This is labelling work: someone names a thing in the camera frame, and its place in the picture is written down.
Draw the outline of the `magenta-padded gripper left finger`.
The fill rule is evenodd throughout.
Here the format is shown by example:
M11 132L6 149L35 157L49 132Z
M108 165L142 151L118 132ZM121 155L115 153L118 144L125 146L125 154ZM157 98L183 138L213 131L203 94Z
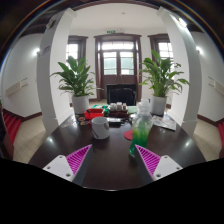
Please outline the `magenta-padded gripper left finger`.
M87 145L67 156L58 155L44 167L44 170L77 185L81 185L92 153L92 145Z

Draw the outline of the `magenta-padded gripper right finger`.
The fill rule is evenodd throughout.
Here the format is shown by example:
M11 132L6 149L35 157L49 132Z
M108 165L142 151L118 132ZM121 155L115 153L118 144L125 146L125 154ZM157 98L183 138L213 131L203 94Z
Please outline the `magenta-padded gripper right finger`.
M168 155L159 156L139 145L135 146L134 155L145 185L182 169L182 167Z

